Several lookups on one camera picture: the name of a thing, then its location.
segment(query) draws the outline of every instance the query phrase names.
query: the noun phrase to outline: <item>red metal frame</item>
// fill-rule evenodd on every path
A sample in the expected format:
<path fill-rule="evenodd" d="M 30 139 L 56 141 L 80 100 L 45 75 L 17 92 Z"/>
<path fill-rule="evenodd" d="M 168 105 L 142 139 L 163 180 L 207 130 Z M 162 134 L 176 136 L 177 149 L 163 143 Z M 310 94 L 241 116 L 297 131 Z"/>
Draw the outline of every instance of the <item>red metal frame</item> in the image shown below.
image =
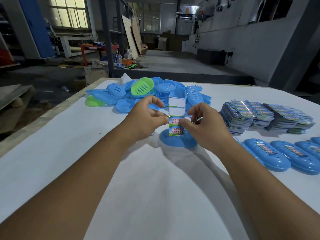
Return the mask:
<path fill-rule="evenodd" d="M 118 50 L 118 54 L 120 54 L 118 44 L 111 45 L 111 50 Z M 97 45 L 92 45 L 92 44 L 82 44 L 81 45 L 81 53 L 82 53 L 83 63 L 84 63 L 84 66 L 87 67 L 88 63 L 86 60 L 85 51 L 99 51 L 99 56 L 100 56 L 100 58 L 102 58 L 101 51 L 106 52 L 106 46 L 97 46 Z"/>

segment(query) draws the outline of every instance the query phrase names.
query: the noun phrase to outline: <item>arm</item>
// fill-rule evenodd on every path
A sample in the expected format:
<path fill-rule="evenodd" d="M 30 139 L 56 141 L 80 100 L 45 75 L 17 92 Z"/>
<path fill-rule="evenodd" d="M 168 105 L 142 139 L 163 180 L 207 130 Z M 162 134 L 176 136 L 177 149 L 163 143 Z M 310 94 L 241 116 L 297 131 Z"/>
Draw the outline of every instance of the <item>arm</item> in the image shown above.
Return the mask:
<path fill-rule="evenodd" d="M 126 118 L 70 168 L 0 225 L 0 239 L 83 239 L 122 155 L 169 118 L 149 109 L 163 103 L 139 101 Z"/>
<path fill-rule="evenodd" d="M 201 103 L 188 114 L 192 122 L 203 117 L 200 124 L 180 124 L 226 167 L 262 239 L 319 239 L 320 215 L 234 140 L 215 109 Z"/>

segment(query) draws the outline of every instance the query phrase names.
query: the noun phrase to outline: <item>window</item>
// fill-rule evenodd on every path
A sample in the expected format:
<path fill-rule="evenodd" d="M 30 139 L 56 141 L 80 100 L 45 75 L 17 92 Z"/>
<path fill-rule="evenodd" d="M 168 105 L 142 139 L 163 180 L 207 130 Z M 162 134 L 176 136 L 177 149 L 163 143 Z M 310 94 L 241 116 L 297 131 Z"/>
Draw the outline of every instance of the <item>window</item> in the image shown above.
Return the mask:
<path fill-rule="evenodd" d="M 141 19 L 141 30 L 144 33 L 160 33 L 161 3 L 129 3 Z"/>
<path fill-rule="evenodd" d="M 56 26 L 88 28 L 84 0 L 50 0 Z"/>

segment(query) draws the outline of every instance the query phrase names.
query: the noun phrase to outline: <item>white object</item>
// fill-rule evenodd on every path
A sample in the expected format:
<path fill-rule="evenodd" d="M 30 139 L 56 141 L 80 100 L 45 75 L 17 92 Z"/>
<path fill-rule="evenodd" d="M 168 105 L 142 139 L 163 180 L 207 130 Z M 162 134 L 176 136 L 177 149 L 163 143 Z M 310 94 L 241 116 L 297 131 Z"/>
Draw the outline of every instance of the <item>white object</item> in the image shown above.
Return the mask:
<path fill-rule="evenodd" d="M 126 73 L 123 73 L 122 77 L 120 77 L 120 85 L 123 86 L 123 84 L 130 82 L 132 79 L 130 76 L 128 76 Z"/>
<path fill-rule="evenodd" d="M 114 81 L 103 82 L 97 89 L 111 83 Z M 300 109 L 317 123 L 302 135 L 248 130 L 237 137 L 241 142 L 260 138 L 294 143 L 320 136 L 320 106 L 315 103 L 272 88 L 199 85 L 202 93 L 212 97 L 211 107 L 218 111 L 226 101 L 249 100 Z M 0 222 L 126 117 L 113 113 L 113 107 L 87 107 L 85 100 L 80 98 L 0 159 Z M 153 137 L 138 142 L 124 156 L 85 239 L 258 239 L 221 161 L 202 147 L 190 151 L 164 145 L 159 133 L 167 128 L 157 128 Z M 272 174 L 320 213 L 320 175 L 291 168 Z"/>

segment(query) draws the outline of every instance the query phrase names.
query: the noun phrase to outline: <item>plastic bag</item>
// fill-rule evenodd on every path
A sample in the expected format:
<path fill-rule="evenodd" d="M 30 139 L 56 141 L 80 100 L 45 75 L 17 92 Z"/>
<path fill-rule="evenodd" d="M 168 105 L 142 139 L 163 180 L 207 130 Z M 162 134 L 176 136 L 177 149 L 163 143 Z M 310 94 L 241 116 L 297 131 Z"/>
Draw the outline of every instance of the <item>plastic bag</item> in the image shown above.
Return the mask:
<path fill-rule="evenodd" d="M 127 52 L 124 54 L 124 58 L 127 60 L 132 60 L 132 50 L 131 49 L 127 49 Z"/>

